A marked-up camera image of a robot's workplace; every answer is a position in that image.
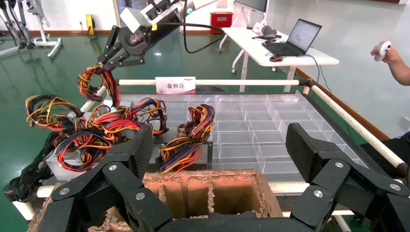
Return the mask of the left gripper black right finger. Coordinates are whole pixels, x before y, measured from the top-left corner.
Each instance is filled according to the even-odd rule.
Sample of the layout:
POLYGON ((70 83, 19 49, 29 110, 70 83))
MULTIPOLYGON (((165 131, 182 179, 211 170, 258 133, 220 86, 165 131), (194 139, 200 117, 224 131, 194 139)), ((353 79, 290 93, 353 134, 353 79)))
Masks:
POLYGON ((373 232, 410 229, 410 191, 392 178, 351 160, 336 144, 318 140, 298 123, 288 125, 285 145, 309 186, 290 217, 315 232, 323 229, 337 205, 371 221, 373 232))

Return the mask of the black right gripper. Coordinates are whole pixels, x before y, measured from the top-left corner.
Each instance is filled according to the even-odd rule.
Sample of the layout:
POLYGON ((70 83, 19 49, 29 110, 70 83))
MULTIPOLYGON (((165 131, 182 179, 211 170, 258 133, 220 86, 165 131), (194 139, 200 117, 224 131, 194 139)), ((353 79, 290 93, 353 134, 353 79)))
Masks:
POLYGON ((129 58, 131 55, 145 54, 178 27, 177 25, 169 25, 169 23, 181 22, 181 17, 176 13, 161 16, 159 20, 154 22, 142 13, 121 13, 120 17, 126 27, 119 30, 118 26, 112 26, 104 51, 97 61, 97 65, 102 66, 102 70, 111 72, 119 67, 144 65, 143 56, 133 60, 129 60, 129 58), (117 56, 117 52, 121 50, 122 46, 127 52, 117 56))

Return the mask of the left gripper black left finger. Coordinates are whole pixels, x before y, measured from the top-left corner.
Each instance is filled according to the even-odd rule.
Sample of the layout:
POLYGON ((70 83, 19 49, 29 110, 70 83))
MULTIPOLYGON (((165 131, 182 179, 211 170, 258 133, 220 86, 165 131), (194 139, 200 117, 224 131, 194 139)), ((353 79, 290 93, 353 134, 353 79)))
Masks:
POLYGON ((142 125, 132 140, 113 146, 95 168, 54 190, 38 230, 86 232, 115 207, 132 231, 159 231, 172 221, 172 213, 142 181, 152 150, 152 129, 142 125))

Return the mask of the person hand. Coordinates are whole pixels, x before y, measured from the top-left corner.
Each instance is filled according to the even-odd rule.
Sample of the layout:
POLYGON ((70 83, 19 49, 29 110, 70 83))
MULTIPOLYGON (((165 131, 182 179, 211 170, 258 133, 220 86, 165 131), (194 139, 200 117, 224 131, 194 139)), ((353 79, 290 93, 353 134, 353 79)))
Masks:
POLYGON ((381 41, 378 45, 373 47, 370 54, 377 62, 383 61, 385 63, 392 63, 400 59, 395 46, 392 45, 390 41, 381 41))

